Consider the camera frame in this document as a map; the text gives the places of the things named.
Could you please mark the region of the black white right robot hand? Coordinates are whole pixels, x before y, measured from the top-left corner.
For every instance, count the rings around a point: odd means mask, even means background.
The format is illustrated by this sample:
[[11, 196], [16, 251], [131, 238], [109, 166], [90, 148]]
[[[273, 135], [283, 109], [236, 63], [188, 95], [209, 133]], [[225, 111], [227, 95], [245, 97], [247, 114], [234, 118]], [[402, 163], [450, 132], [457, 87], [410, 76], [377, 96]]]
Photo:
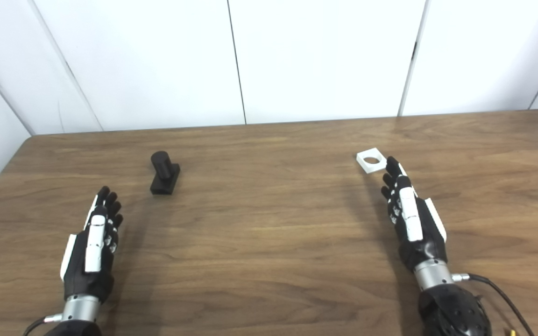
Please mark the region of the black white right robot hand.
[[393, 156], [387, 157], [382, 180], [381, 194], [397, 234], [402, 264], [412, 272], [430, 259], [447, 262], [446, 230], [432, 200], [417, 195], [402, 164]]

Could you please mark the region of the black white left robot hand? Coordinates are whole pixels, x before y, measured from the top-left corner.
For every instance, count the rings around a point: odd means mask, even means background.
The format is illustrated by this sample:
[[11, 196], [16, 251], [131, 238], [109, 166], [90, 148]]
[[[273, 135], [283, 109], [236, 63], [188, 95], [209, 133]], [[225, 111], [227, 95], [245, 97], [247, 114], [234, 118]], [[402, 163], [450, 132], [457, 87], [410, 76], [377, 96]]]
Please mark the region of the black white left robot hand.
[[84, 228], [69, 236], [60, 268], [65, 300], [89, 295], [104, 303], [111, 295], [118, 229], [124, 220], [120, 210], [117, 194], [102, 187], [87, 212]]

